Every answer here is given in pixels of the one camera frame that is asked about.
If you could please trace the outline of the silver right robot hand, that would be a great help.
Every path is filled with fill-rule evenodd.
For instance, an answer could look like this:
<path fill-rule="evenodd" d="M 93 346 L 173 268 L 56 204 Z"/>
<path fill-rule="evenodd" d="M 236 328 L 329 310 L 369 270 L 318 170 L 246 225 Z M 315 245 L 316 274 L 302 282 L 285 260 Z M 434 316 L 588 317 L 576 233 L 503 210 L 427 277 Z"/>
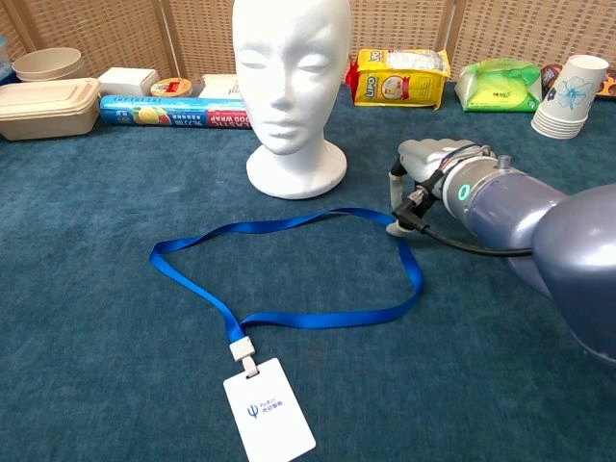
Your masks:
<path fill-rule="evenodd" d="M 406 214 L 422 218 L 440 201 L 447 211 L 485 244 L 500 234 L 488 220 L 487 187 L 509 170 L 510 158 L 486 144 L 451 139 L 408 140 L 398 147 L 389 173 L 395 222 L 387 232 L 402 237 L 412 226 Z"/>

